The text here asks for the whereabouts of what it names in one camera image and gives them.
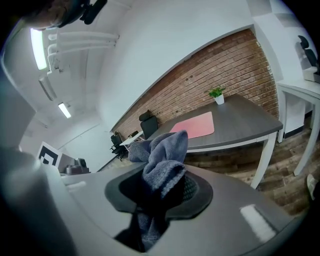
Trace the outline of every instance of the chair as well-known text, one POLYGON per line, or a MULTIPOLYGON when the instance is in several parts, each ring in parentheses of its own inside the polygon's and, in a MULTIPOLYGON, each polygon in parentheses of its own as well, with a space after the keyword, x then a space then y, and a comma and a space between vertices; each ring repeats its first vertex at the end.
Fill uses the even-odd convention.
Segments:
POLYGON ((113 143, 113 146, 110 148, 110 150, 112 150, 112 153, 116 154, 117 155, 116 157, 120 158, 120 161, 122 161, 122 158, 127 153, 127 149, 125 146, 120 146, 120 144, 122 143, 120 135, 119 134, 112 135, 111 141, 113 143))
POLYGON ((147 140, 156 130, 158 130, 158 120, 156 116, 150 115, 149 110, 139 116, 140 126, 143 130, 144 139, 147 140))

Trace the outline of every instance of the small table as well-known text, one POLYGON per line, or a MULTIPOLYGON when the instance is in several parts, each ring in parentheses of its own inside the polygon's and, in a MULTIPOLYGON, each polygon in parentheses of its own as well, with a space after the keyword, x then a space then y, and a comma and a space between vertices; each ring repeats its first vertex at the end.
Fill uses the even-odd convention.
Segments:
POLYGON ((125 146, 126 150, 129 151, 129 145, 133 142, 135 142, 135 140, 140 137, 142 134, 144 134, 143 131, 138 132, 135 136, 133 136, 132 138, 127 138, 124 142, 122 142, 120 144, 120 146, 125 146))
POLYGON ((320 84, 304 79, 299 80, 281 80, 276 82, 279 104, 279 120, 283 123, 283 129, 279 131, 278 142, 281 143, 284 137, 284 130, 287 122, 287 98, 286 94, 295 95, 313 105, 311 117, 311 135, 301 157, 300 162, 294 170, 294 175, 301 173, 310 158, 313 149, 316 145, 320 130, 320 84))
POLYGON ((283 124, 262 107, 240 95, 226 97, 222 105, 214 102, 169 120, 150 139, 170 132, 176 123, 207 112, 212 113, 214 133, 189 139, 187 152, 208 152, 264 141, 260 162, 251 183, 251 187, 257 188, 271 159, 277 131, 283 128, 283 124))

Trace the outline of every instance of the fluorescent light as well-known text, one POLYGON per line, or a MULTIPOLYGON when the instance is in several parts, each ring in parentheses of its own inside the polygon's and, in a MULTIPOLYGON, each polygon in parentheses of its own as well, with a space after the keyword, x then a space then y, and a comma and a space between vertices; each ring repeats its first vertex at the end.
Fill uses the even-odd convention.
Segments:
POLYGON ((42 40, 42 31, 30 29, 31 43, 36 65, 39 70, 43 70, 47 67, 44 43, 42 40))
POLYGON ((70 113, 69 113, 69 111, 68 111, 68 109, 66 108, 66 106, 65 106, 64 103, 60 103, 60 104, 58 105, 58 107, 59 107, 59 109, 62 111, 62 113, 64 113, 64 115, 65 115, 66 118, 70 118, 70 117, 71 117, 71 115, 70 115, 70 113))

